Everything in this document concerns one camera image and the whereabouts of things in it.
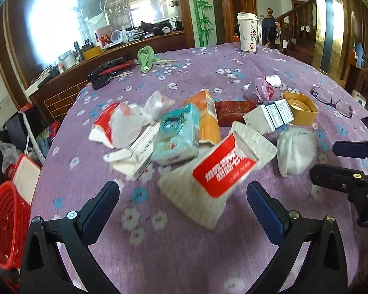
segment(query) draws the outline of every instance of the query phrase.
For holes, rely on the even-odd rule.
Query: purple tablecloth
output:
[[[277,250],[246,200],[246,186],[253,180],[258,180],[288,210],[295,209],[307,218],[322,219],[327,214],[336,217],[349,283],[368,253],[368,229],[357,226],[356,211],[346,195],[313,186],[308,171],[282,178],[276,158],[261,171],[252,173],[235,191],[215,230],[209,231],[185,217],[158,188],[158,179],[171,167],[150,165],[138,181],[132,182],[111,171],[102,160],[108,148],[88,140],[95,119],[116,101],[143,105],[155,90],[161,90],[179,107],[183,100],[204,88],[210,90],[215,101],[243,100],[243,85],[256,77],[278,74],[283,83],[276,89],[274,99],[290,90],[310,96],[319,107],[315,123],[309,127],[319,139],[317,160],[368,172],[368,159],[339,158],[331,151],[336,140],[368,139],[368,130],[360,121],[368,116],[364,108],[311,66],[277,50],[260,48],[257,54],[246,55],[238,47],[236,43],[167,52],[160,54],[161,58],[179,61],[154,65],[147,74],[142,74],[137,66],[132,75],[97,91],[86,86],[53,142],[34,194],[31,217],[61,218],[71,210],[79,210],[107,180],[116,180],[122,190],[120,200],[97,243],[89,248],[123,294],[245,293]],[[312,86],[320,82],[335,100],[343,98],[352,105],[351,119],[309,94]],[[229,129],[220,130],[224,137]],[[277,130],[267,138],[276,144],[279,134]],[[285,288],[297,276],[306,249],[303,246]],[[71,278],[82,287],[65,248],[60,250]]]

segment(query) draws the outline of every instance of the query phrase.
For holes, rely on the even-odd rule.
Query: orange box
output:
[[[200,113],[200,131],[199,142],[218,144],[221,141],[219,133],[219,125],[217,112],[215,110],[214,99],[209,92],[203,90],[190,99],[183,102],[183,106],[188,103],[193,103]]]

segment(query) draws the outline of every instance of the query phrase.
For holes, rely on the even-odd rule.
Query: blue gripper pad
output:
[[[81,239],[84,244],[97,242],[120,197],[118,184],[108,181],[97,196],[87,201],[79,211]]]
[[[361,158],[368,157],[368,146],[365,143],[351,141],[336,141],[332,147],[334,155],[341,157]]]
[[[250,204],[270,242],[281,246],[285,241],[285,225],[280,220],[277,213],[273,210],[269,201],[266,200],[267,197],[270,201],[275,200],[279,203],[278,200],[272,199],[267,194],[259,182],[251,182],[248,185],[248,203]]]

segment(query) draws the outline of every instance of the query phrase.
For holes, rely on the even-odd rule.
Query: eyeglasses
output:
[[[332,103],[332,94],[319,86],[314,86],[311,90],[311,95],[314,96],[318,101],[328,106],[334,107],[341,115],[352,118],[353,108],[349,103],[338,100],[335,104]]]

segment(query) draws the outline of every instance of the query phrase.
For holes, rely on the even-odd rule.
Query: green cloth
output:
[[[147,73],[153,67],[153,63],[160,60],[160,58],[156,58],[153,48],[146,45],[139,50],[138,60],[140,61],[140,70],[142,73]]]

